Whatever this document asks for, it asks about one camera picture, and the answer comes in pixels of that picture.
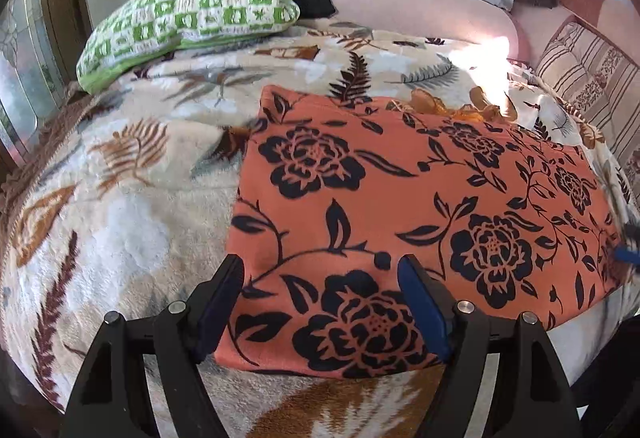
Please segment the black flower print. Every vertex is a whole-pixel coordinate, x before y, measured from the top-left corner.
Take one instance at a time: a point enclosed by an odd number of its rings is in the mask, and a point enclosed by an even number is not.
[[[575,209],[584,214],[584,209],[591,205],[589,188],[592,188],[592,185],[562,167],[556,167],[554,178],[560,190],[571,198]]]
[[[402,294],[381,292],[362,270],[327,277],[321,307],[292,338],[314,371],[345,368],[345,378],[361,378],[401,373],[427,358]]]
[[[471,214],[468,230],[452,236],[451,249],[451,268],[474,281],[492,308],[515,299],[516,282],[525,293],[535,295],[525,279],[533,271],[531,247],[509,219]]]
[[[504,147],[491,138],[482,136],[473,126],[453,122],[442,127],[442,131],[449,135],[451,141],[461,149],[469,151],[485,167],[499,168],[498,156],[504,153]]]
[[[287,137],[270,136],[258,151],[271,164],[271,183],[286,198],[301,198],[321,185],[357,191],[366,172],[345,140],[298,126]]]

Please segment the silver bolt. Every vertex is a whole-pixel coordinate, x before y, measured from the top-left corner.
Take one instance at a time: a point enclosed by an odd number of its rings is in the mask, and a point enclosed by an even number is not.
[[[107,324],[115,324],[120,320],[121,315],[118,312],[107,312],[104,315],[104,322]]]
[[[471,301],[459,301],[458,310],[463,313],[473,313],[476,307]]]
[[[174,301],[169,304],[169,313],[173,313],[174,315],[177,313],[182,313],[186,309],[187,305],[182,301]]]
[[[521,317],[527,324],[535,324],[538,322],[538,316],[533,312],[522,312]]]

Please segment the dark red fern print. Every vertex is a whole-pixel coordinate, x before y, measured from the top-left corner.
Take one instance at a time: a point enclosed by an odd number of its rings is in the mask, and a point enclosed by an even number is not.
[[[63,407],[58,401],[56,383],[51,378],[51,364],[55,359],[52,351],[52,338],[56,332],[56,323],[60,319],[60,307],[65,298],[66,285],[71,281],[73,271],[76,268],[77,245],[78,235],[75,231],[72,231],[66,258],[62,262],[58,277],[53,281],[49,291],[47,291],[44,304],[40,306],[38,327],[31,339],[36,381],[45,398],[61,411]]]

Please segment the blue object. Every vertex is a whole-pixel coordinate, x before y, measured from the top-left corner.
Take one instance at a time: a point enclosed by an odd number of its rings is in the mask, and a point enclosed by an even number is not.
[[[629,250],[626,246],[617,246],[613,252],[613,256],[617,261],[623,261],[635,266],[640,266],[640,253]]]
[[[447,323],[406,257],[398,262],[398,284],[427,349],[446,362],[452,354]]]

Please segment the brown ruffled fabric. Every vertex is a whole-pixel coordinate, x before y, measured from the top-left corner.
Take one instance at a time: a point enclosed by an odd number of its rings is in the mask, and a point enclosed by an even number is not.
[[[71,98],[76,98],[76,100],[69,100],[68,105],[64,106],[55,118],[42,126],[36,150],[27,156],[24,166],[7,176],[6,182],[0,187],[2,188],[2,194],[0,194],[0,252],[2,256],[4,256],[8,244],[9,231],[22,210],[31,183],[47,166],[60,144],[65,140],[66,134],[79,121],[82,111],[92,99],[89,94],[79,100],[77,97],[78,94],[75,93]]]

